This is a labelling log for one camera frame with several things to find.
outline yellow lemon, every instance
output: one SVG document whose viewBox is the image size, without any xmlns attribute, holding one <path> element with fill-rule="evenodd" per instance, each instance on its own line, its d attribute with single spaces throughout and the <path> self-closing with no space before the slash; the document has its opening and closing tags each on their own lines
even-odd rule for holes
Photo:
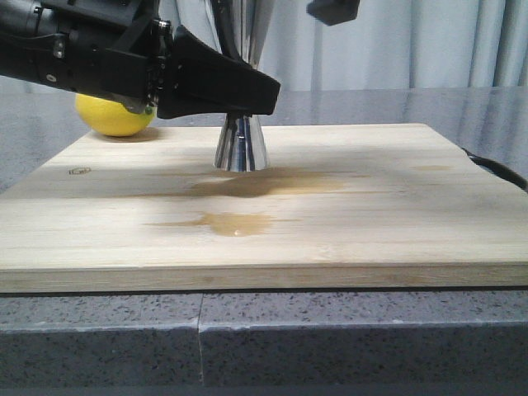
<svg viewBox="0 0 528 396">
<path fill-rule="evenodd" d="M 154 118 L 152 107 L 147 107 L 142 114 L 134 114 L 115 101 L 82 94 L 75 97 L 75 109 L 93 130 L 106 136 L 132 136 L 145 129 Z"/>
</svg>

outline gray curtain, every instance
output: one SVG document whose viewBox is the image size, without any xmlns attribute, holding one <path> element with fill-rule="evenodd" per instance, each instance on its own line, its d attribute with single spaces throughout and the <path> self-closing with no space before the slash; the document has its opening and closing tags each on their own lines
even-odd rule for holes
<svg viewBox="0 0 528 396">
<path fill-rule="evenodd" d="M 208 1 L 163 0 L 161 13 L 218 48 Z M 260 69 L 285 90 L 528 85 L 526 0 L 361 0 L 338 26 L 308 2 L 276 0 Z M 0 90 L 50 91 L 6 78 Z"/>
</svg>

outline black mechanical part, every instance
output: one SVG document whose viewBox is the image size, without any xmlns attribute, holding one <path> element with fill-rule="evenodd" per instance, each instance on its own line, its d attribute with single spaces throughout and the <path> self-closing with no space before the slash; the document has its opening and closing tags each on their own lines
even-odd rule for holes
<svg viewBox="0 0 528 396">
<path fill-rule="evenodd" d="M 200 112 L 271 114 L 281 85 L 249 64 L 218 54 L 179 26 L 167 58 L 158 117 Z"/>
<path fill-rule="evenodd" d="M 327 26 L 357 18 L 360 0 L 313 0 L 306 12 Z"/>
<path fill-rule="evenodd" d="M 271 114 L 280 84 L 213 51 L 159 0 L 2 0 L 0 74 L 123 103 L 160 118 Z"/>
</svg>

